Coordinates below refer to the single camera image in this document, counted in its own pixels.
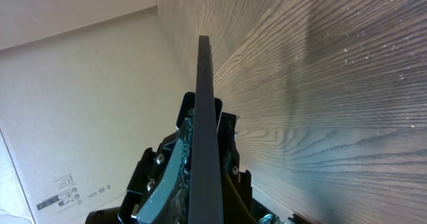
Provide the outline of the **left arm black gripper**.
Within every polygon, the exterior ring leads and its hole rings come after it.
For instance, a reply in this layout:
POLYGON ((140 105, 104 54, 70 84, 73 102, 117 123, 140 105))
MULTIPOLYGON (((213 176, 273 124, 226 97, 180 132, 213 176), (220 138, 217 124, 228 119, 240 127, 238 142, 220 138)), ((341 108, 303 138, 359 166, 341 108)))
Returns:
MULTIPOLYGON (((310 224, 297 213, 282 219, 252 197, 251 173, 240 171, 235 142, 237 116, 222 112, 220 99, 214 101, 224 222, 310 224)), ((167 136, 156 151, 152 148, 144 151, 122 204, 90 212, 86 224, 187 222, 194 105, 195 93, 187 92, 179 110, 177 131, 167 136)))

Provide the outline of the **blue Samsung Galaxy smartphone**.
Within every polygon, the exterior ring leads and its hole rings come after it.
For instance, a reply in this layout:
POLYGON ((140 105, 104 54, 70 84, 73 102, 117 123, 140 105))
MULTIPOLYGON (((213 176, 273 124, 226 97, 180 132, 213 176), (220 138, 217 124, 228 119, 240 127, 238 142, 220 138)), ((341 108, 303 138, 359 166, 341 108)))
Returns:
POLYGON ((224 222, 209 37, 199 36, 188 222, 224 222))

